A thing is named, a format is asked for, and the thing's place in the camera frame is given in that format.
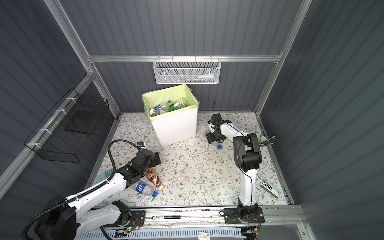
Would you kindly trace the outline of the brown tea bottle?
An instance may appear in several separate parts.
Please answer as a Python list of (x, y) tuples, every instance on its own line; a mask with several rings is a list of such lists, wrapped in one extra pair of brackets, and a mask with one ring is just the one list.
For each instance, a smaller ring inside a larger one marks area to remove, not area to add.
[(154, 168), (149, 168), (149, 171), (146, 173), (146, 177), (159, 191), (162, 192), (164, 190), (165, 187)]

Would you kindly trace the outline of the clear tall bottle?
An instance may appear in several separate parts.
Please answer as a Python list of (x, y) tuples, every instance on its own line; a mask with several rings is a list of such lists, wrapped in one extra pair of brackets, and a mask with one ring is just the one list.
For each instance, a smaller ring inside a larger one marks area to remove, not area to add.
[(177, 109), (182, 109), (182, 108), (188, 107), (189, 104), (188, 104), (188, 101), (186, 98), (180, 98), (180, 99), (176, 100), (176, 102), (174, 103), (174, 106)]

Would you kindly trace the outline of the crushed green bottle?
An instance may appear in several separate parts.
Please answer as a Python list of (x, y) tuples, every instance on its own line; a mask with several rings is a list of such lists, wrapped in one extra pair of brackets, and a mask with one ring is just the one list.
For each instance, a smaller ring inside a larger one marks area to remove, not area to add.
[(178, 102), (175, 102), (175, 103), (174, 103), (174, 102), (168, 100), (168, 101), (167, 101), (167, 104), (168, 104), (169, 109), (170, 109), (171, 112), (172, 112), (172, 111), (176, 111), (176, 110), (179, 109), (179, 103), (178, 103)]

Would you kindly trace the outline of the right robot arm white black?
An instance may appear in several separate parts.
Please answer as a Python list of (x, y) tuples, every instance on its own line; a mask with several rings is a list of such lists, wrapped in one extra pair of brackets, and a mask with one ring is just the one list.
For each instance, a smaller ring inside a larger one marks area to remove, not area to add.
[(255, 199), (258, 169), (262, 163), (262, 154), (256, 134), (241, 131), (231, 121), (223, 120), (220, 114), (212, 110), (208, 121), (211, 131), (206, 134), (209, 144), (221, 144), (228, 139), (234, 146), (234, 162), (241, 172), (241, 190), (238, 197), (237, 215), (241, 221), (251, 220), (261, 223), (258, 203)]

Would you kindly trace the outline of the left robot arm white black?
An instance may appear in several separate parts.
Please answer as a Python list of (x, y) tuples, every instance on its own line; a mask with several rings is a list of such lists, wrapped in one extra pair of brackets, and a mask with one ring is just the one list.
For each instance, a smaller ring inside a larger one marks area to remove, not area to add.
[(66, 198), (51, 199), (45, 210), (27, 223), (22, 239), (30, 239), (31, 227), (41, 240), (73, 240), (96, 228), (106, 235), (105, 225), (133, 226), (135, 218), (122, 201), (94, 208), (107, 197), (138, 183), (150, 168), (161, 164), (159, 153), (148, 150), (144, 142), (133, 144), (133, 147), (137, 149), (136, 156), (125, 166), (117, 168), (115, 161), (111, 161), (113, 172), (107, 179)]

